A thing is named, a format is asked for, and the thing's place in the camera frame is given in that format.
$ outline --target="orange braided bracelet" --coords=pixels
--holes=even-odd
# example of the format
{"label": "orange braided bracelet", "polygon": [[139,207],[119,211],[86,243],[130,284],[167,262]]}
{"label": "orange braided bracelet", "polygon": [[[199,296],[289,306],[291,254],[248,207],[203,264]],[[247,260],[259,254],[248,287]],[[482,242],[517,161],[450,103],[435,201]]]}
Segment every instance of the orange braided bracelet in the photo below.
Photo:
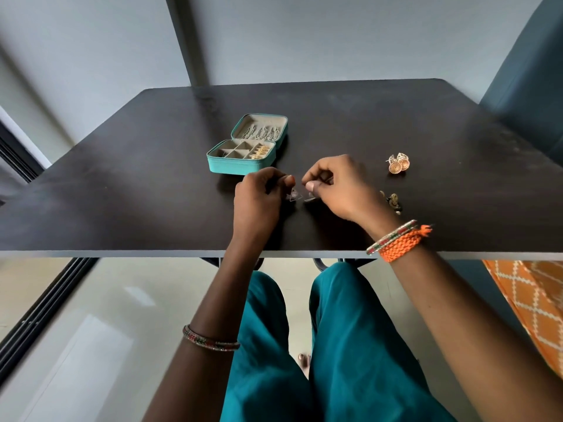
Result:
{"label": "orange braided bracelet", "polygon": [[430,232],[432,232],[432,228],[429,225],[422,225],[420,229],[409,231],[393,241],[389,246],[382,248],[379,251],[379,255],[385,262],[393,262],[409,250],[412,250],[413,247],[420,243],[422,237],[428,236]]}

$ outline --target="dark wooden table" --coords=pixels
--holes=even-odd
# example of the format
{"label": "dark wooden table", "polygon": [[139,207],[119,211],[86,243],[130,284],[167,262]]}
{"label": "dark wooden table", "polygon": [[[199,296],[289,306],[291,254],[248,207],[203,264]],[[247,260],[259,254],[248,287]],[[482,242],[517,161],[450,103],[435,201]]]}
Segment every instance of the dark wooden table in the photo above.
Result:
{"label": "dark wooden table", "polygon": [[[0,208],[0,255],[222,255],[242,177],[211,173],[206,152],[245,113],[289,118],[274,165],[298,179],[320,157],[362,161],[445,257],[563,259],[563,169],[442,80],[143,91]],[[411,167],[392,176],[398,152]],[[371,243],[299,201],[263,255],[362,258]]]}

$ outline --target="leg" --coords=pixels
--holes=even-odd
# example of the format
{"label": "leg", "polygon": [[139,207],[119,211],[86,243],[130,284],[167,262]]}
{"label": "leg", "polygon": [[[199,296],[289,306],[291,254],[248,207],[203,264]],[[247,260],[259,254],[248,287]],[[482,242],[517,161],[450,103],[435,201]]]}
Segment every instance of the leg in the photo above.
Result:
{"label": "leg", "polygon": [[313,418],[310,384],[289,355],[289,325],[281,293],[269,276],[253,272],[222,422]]}
{"label": "leg", "polygon": [[326,421],[454,420],[356,268],[339,262],[323,271],[309,309],[309,380]]}

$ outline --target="teal chair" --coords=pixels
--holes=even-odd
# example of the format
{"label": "teal chair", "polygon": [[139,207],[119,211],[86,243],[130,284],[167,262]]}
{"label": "teal chair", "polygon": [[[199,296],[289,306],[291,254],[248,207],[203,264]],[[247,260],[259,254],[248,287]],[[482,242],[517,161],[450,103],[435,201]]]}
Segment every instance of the teal chair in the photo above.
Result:
{"label": "teal chair", "polygon": [[563,165],[563,0],[540,3],[481,105]]}

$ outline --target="bangle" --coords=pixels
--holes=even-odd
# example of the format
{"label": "bangle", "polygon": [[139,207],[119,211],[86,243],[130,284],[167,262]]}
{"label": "bangle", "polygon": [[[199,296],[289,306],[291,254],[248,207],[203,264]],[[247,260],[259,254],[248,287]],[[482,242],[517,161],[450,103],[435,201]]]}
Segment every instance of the bangle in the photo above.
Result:
{"label": "bangle", "polygon": [[184,338],[196,344],[198,347],[203,347],[214,351],[223,351],[223,352],[235,352],[237,349],[240,348],[240,342],[238,341],[218,342],[216,340],[198,335],[196,332],[190,329],[190,325],[184,326],[182,333],[184,334]]}
{"label": "bangle", "polygon": [[396,230],[391,231],[389,234],[381,237],[374,244],[372,244],[370,247],[368,247],[365,250],[365,252],[368,255],[371,255],[371,254],[373,254],[377,251],[380,251],[382,248],[390,245],[393,241],[397,240],[402,235],[408,233],[409,231],[412,231],[414,228],[416,228],[416,226],[417,226],[416,220],[413,219],[413,220],[408,221],[407,223],[405,223],[405,225],[402,225],[402,226],[398,227]]}
{"label": "bangle", "polygon": [[385,262],[393,262],[411,251],[420,243],[422,237],[428,236],[430,232],[432,232],[432,228],[429,225],[422,225],[420,229],[413,229],[390,243],[389,246],[381,249],[379,255]]}

